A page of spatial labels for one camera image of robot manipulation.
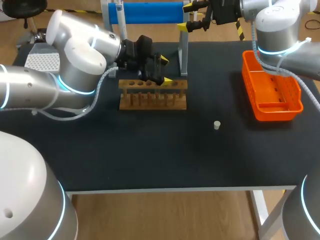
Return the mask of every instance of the black tabletop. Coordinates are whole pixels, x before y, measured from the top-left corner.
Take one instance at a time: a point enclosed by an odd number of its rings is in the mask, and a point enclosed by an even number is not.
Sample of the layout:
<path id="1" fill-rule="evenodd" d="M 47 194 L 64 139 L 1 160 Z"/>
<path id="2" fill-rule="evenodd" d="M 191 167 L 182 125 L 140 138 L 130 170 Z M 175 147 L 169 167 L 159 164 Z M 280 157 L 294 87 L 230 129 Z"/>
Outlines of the black tabletop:
<path id="1" fill-rule="evenodd" d="M 179 75 L 177 47 L 155 44 L 170 59 L 171 78 Z M 241 74 L 242 52 L 250 48 L 190 43 L 187 111 L 119 111 L 118 79 L 109 78 L 83 119 L 2 112 L 0 131 L 35 146 L 66 191 L 297 185 L 320 159 L 320 114 L 303 92 L 303 114 L 293 121 L 255 120 Z M 22 47 L 16 65 L 30 49 Z M 314 83 L 305 82 L 319 99 Z"/>

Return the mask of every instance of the white cylinder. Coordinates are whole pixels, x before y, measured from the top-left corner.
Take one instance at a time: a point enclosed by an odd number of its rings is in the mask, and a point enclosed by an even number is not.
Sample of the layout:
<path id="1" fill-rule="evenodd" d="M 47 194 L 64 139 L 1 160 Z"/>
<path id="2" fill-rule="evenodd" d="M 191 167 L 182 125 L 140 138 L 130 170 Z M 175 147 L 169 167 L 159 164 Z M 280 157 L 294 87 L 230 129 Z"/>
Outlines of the white cylinder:
<path id="1" fill-rule="evenodd" d="M 221 125 L 221 122 L 219 122 L 219 121 L 214 121 L 214 123 L 213 123 L 213 127 L 215 130 L 218 130 L 220 128 L 220 125 Z"/>

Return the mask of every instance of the blue foam block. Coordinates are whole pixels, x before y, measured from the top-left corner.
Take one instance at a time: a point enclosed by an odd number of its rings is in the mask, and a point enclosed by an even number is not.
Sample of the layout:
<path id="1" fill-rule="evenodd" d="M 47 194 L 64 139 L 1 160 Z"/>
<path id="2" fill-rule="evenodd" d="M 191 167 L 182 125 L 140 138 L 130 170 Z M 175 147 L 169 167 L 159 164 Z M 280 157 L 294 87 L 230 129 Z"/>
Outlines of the blue foam block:
<path id="1" fill-rule="evenodd" d="M 179 24 L 183 22 L 183 2 L 124 3 L 126 24 Z M 118 24 L 115 3 L 109 3 L 109 21 Z"/>

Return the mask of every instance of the orange basket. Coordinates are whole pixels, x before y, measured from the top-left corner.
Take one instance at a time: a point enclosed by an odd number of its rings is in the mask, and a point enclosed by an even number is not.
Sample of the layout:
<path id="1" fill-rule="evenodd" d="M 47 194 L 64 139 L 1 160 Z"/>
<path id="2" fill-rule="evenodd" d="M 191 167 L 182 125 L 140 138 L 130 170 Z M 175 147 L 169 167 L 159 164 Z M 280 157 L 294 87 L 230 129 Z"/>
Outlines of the orange basket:
<path id="1" fill-rule="evenodd" d="M 252 50 L 242 57 L 242 76 L 257 120 L 290 121 L 303 111 L 301 89 L 293 77 L 266 73 Z"/>

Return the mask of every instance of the wooden test tube rack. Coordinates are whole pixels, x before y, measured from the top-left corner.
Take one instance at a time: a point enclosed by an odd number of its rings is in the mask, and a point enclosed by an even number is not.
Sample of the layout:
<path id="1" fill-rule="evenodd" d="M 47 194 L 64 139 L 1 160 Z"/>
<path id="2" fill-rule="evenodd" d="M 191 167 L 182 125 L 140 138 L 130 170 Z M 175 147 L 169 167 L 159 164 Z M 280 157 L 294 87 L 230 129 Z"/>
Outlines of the wooden test tube rack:
<path id="1" fill-rule="evenodd" d="M 122 89 L 120 110 L 186 110 L 186 80 L 173 80 L 165 86 L 151 81 L 119 80 Z"/>

